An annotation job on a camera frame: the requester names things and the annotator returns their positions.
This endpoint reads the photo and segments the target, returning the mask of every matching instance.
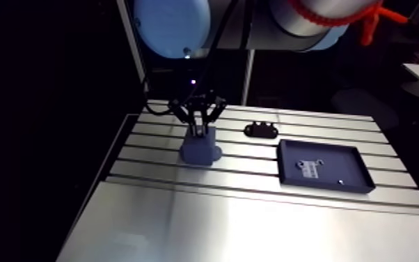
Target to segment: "aluminum slotted table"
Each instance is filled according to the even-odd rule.
[[[252,121],[280,135],[246,137]],[[228,106],[214,125],[223,157],[190,167],[187,127],[143,111],[58,261],[419,261],[419,189],[372,118]],[[280,185],[284,138],[356,146],[377,188]]]

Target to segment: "dark blue tray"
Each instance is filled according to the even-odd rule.
[[[318,178],[305,177],[299,160],[323,160]],[[278,145],[279,178],[282,184],[326,190],[368,193],[375,188],[357,148],[283,139]]]

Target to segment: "black bracket part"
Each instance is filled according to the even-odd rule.
[[[245,127],[244,134],[247,137],[275,139],[278,136],[278,129],[274,127],[273,123],[267,125],[267,122],[261,122],[258,125],[254,121],[251,125]]]

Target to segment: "red cable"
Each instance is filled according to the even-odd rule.
[[[334,27],[334,26],[343,26],[346,24],[351,24],[357,22],[359,20],[363,20],[363,32],[362,32],[362,45],[370,45],[373,41],[374,32],[377,28],[377,25],[380,20],[380,15],[387,17],[397,23],[404,24],[408,22],[408,18],[395,13],[391,10],[388,10],[381,5],[383,4],[383,0],[380,0],[372,5],[362,9],[356,14],[343,17],[343,18],[327,18],[322,17],[308,9],[301,0],[288,0],[292,7],[297,11],[302,17],[309,20],[312,23],[327,26],[327,27]]]

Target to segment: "black cable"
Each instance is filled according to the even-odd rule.
[[[203,68],[203,71],[201,72],[200,77],[198,78],[195,87],[191,90],[190,94],[187,96],[187,98],[185,98],[183,101],[179,102],[179,104],[177,105],[178,107],[181,107],[183,104],[185,104],[195,93],[196,89],[198,89],[198,87],[200,86],[200,84],[203,82],[205,75],[207,74],[207,71],[210,68],[211,62],[214,58],[214,53],[218,47],[219,41],[221,39],[221,36],[223,35],[224,29],[226,28],[226,24],[229,21],[229,18],[233,12],[233,10],[235,9],[235,6],[237,5],[237,2],[239,0],[231,0],[231,2],[229,3],[229,6],[226,8],[226,11],[224,12],[223,18],[221,19],[221,23],[219,24],[218,30],[216,31],[216,34],[214,35],[214,39],[213,39],[213,43],[211,44],[211,47],[209,48],[209,52],[207,55],[207,60],[205,63],[205,67]],[[149,84],[149,79],[148,79],[148,73],[145,73],[145,77],[143,78],[143,81],[141,82],[141,88],[144,89],[145,84],[148,83]],[[145,95],[145,107],[148,110],[148,112],[150,112],[151,114],[154,114],[155,116],[163,116],[163,115],[167,115],[169,113],[172,112],[172,109],[167,109],[165,111],[155,111],[153,110],[150,105],[148,104],[148,94],[145,91],[144,92]]]

